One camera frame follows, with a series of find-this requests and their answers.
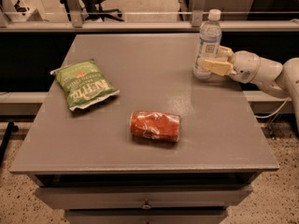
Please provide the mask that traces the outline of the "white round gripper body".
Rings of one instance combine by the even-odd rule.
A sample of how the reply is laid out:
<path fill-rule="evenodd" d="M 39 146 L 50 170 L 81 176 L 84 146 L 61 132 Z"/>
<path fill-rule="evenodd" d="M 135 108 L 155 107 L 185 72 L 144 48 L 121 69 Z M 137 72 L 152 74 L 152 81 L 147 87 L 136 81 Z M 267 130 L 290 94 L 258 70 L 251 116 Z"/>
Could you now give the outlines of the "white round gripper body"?
<path fill-rule="evenodd" d="M 248 51 L 235 52 L 229 62 L 233 65 L 233 72 L 229 77 L 237 82 L 250 83 L 259 68 L 260 57 Z"/>

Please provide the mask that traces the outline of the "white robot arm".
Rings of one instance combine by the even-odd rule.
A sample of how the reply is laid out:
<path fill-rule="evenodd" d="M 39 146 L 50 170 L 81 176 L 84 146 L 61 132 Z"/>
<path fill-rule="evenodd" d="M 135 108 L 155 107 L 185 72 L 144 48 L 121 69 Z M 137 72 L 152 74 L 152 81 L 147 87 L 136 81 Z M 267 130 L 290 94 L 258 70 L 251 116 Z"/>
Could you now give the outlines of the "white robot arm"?
<path fill-rule="evenodd" d="M 254 84 L 271 96 L 291 98 L 296 126 L 299 128 L 299 58 L 281 64 L 249 51 L 233 52 L 230 48 L 220 46 L 216 57 L 203 58 L 201 65 L 216 75 L 229 76 L 243 84 Z"/>

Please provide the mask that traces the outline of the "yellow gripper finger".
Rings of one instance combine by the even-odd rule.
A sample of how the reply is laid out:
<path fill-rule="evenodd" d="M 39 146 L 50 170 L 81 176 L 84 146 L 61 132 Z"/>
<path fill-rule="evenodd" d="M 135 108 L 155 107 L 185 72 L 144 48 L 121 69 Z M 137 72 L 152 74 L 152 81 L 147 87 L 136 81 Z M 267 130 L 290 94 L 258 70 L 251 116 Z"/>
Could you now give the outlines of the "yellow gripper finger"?
<path fill-rule="evenodd" d="M 218 48 L 218 53 L 217 53 L 217 57 L 218 57 L 218 58 L 225 58 L 225 59 L 228 59 L 228 58 L 230 58 L 233 54 L 234 54 L 234 52 L 232 51 L 231 48 L 228 48 L 228 47 L 225 47 L 225 46 L 219 46 L 219 48 Z"/>
<path fill-rule="evenodd" d="M 233 65 L 229 62 L 207 59 L 204 59 L 202 61 L 202 67 L 207 71 L 219 76 L 229 76 L 233 73 L 234 70 Z"/>

